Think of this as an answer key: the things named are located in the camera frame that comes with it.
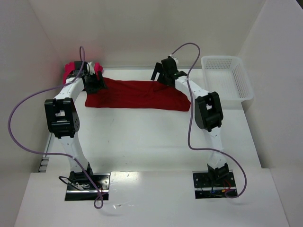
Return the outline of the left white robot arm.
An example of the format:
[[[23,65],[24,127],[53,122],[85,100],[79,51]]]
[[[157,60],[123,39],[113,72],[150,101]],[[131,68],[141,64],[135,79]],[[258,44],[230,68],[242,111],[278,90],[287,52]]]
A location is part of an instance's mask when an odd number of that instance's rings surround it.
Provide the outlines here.
[[[87,190],[92,187],[87,176],[93,178],[94,174],[80,145],[80,119],[75,101],[83,90],[93,94],[107,86],[102,76],[103,67],[99,63],[81,64],[81,61],[71,64],[72,69],[68,70],[59,94],[45,101],[45,114],[48,130],[59,140],[65,154],[70,157],[70,176],[60,176],[59,179],[77,190]]]

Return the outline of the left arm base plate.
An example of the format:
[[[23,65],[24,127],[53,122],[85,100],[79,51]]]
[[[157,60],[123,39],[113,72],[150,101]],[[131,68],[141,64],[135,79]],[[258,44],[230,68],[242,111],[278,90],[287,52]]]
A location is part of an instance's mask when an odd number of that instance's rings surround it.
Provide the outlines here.
[[[110,173],[96,173],[90,176],[102,193],[103,200],[109,198]],[[93,201],[98,192],[84,173],[70,172],[69,177],[59,176],[66,187],[65,201]]]

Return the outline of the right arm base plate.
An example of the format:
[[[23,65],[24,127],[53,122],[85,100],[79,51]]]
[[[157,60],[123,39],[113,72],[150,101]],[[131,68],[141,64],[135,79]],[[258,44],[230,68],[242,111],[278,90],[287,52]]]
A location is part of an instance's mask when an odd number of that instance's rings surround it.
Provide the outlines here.
[[[193,182],[196,199],[226,198],[226,193],[231,197],[238,195],[232,171],[217,183],[211,182],[207,171],[193,172]]]

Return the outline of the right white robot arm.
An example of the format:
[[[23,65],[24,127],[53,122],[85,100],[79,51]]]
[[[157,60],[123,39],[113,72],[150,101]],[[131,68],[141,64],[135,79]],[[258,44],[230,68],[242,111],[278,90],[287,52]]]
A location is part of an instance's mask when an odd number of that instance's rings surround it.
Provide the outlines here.
[[[155,64],[151,80],[175,88],[190,100],[190,125],[195,122],[204,133],[209,150],[212,152],[207,163],[207,174],[211,186],[216,186],[229,172],[223,156],[221,140],[223,111],[218,93],[202,89],[189,78],[188,74],[179,71],[177,59],[171,55]]]

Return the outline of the dark red t-shirt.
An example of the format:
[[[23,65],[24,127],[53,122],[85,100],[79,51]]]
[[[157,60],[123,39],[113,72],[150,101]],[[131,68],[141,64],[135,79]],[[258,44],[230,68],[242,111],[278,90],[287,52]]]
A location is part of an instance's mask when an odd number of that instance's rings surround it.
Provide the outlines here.
[[[107,89],[87,94],[86,107],[150,108],[187,112],[191,103],[173,87],[156,81],[123,81],[105,78]]]

